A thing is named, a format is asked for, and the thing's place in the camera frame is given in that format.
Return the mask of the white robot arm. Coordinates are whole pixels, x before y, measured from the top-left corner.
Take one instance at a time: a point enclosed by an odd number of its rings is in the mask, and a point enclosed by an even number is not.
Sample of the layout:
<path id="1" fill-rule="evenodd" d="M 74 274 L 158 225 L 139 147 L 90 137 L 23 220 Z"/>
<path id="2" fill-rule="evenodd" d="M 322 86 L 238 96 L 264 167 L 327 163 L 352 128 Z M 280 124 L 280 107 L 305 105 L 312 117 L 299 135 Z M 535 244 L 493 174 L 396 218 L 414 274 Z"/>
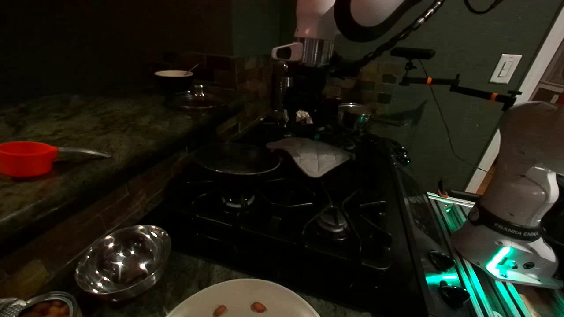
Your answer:
<path id="1" fill-rule="evenodd" d="M 331 65 L 336 36 L 368 42 L 419 0 L 296 0 L 294 40 L 271 56 L 305 68 Z M 546 102 L 511 105 L 498 121 L 491 183 L 454 230 L 458 253 L 497 279 L 558 288 L 562 260 L 541 235 L 564 172 L 564 110 Z"/>

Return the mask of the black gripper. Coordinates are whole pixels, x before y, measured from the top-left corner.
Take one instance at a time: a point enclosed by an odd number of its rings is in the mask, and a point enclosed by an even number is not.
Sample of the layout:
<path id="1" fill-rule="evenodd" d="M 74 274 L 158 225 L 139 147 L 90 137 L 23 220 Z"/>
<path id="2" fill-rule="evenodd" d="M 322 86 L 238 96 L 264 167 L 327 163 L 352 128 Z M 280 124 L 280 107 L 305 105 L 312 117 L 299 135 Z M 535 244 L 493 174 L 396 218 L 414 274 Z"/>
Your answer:
<path id="1" fill-rule="evenodd" d="M 326 123 L 326 96 L 324 84 L 326 66 L 306 66 L 301 63 L 290 63 L 285 70 L 289 86 L 283 93 L 283 107 L 287 109 L 289 121 L 296 123 Z"/>

